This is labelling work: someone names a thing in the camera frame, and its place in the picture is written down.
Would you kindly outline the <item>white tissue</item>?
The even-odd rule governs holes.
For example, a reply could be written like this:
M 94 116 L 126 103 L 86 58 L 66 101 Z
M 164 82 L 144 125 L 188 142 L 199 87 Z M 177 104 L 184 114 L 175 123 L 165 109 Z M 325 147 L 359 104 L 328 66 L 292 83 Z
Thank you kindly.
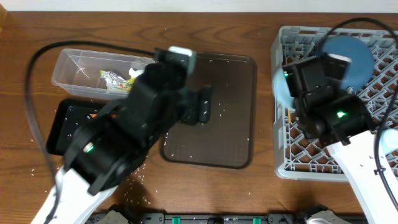
M 131 78 L 137 78 L 139 75 L 143 74 L 144 70 L 135 70 L 133 68 L 130 68 L 128 71 L 128 74 Z

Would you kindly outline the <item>yellow green snack wrapper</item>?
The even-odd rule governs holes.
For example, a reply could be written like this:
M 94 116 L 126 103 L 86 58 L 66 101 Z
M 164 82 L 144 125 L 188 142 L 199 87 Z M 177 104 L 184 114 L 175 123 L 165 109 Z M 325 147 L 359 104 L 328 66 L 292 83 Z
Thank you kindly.
M 123 77 L 114 72 L 100 71 L 100 77 L 105 80 L 108 90 L 115 91 L 130 91 L 136 78 L 128 78 L 125 80 Z

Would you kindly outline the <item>light blue rice bowl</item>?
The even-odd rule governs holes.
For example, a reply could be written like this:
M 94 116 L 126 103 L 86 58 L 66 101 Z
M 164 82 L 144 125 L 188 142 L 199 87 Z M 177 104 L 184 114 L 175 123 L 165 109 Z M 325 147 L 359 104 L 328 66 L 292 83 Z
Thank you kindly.
M 284 107 L 294 109 L 294 98 L 290 95 L 290 90 L 284 76 L 283 69 L 278 69 L 272 77 L 272 92 L 275 99 Z

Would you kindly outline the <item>wooden chopstick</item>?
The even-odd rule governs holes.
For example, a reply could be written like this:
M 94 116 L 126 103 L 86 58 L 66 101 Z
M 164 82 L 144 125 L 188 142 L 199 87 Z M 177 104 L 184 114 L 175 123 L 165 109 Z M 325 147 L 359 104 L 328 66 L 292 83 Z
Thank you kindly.
M 288 124 L 290 124 L 291 123 L 291 110 L 290 109 L 287 110 L 287 116 L 288 116 Z

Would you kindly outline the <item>orange carrot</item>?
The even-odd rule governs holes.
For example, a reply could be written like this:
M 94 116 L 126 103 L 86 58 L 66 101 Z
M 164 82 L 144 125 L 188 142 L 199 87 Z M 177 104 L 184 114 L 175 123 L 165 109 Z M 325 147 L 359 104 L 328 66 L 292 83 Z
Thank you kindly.
M 92 114 L 90 114 L 90 118 L 95 118 L 95 117 L 100 117 L 100 118 L 101 118 L 101 117 L 116 118 L 117 115 L 114 114 L 114 113 L 111 113 L 111 114 L 109 114 L 109 113 L 107 113 L 107 114 L 92 113 Z

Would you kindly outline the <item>dark blue bowl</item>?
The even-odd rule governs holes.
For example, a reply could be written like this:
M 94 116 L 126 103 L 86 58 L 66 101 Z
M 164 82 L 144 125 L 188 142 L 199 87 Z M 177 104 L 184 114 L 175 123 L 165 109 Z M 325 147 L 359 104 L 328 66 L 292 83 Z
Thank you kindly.
M 357 91 L 365 86 L 373 75 L 373 54 L 369 47 L 357 38 L 346 35 L 329 37 L 319 45 L 317 57 L 319 57 L 321 64 L 321 57 L 324 53 L 342 55 L 352 60 L 341 81 L 328 78 L 323 70 L 326 82 L 336 89 L 352 88 L 353 91 Z

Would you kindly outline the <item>light blue cup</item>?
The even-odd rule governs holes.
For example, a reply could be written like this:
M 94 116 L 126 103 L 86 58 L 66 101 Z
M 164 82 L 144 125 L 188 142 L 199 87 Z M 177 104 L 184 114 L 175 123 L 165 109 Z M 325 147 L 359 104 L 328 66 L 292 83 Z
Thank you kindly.
M 381 147 L 385 155 L 398 149 L 398 130 L 387 129 L 381 135 Z

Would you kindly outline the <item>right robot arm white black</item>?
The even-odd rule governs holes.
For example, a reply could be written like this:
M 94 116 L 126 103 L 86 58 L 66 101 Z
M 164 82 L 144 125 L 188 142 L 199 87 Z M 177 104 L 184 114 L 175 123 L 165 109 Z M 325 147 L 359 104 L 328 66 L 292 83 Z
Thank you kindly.
M 386 156 L 397 149 L 397 131 L 377 129 L 364 102 L 348 92 L 365 84 L 370 63 L 337 54 L 305 58 L 284 65 L 273 83 L 304 136 L 341 167 L 368 222 L 396 223 L 397 178 Z

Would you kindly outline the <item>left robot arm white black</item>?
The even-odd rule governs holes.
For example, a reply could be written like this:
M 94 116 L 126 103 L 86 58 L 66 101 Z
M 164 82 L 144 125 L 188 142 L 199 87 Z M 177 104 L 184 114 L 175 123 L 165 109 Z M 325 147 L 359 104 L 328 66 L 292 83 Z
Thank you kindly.
M 186 85 L 190 73 L 177 63 L 149 64 L 127 98 L 110 101 L 81 125 L 34 223 L 86 222 L 142 165 L 161 135 L 177 123 L 208 122 L 212 88 L 191 91 Z

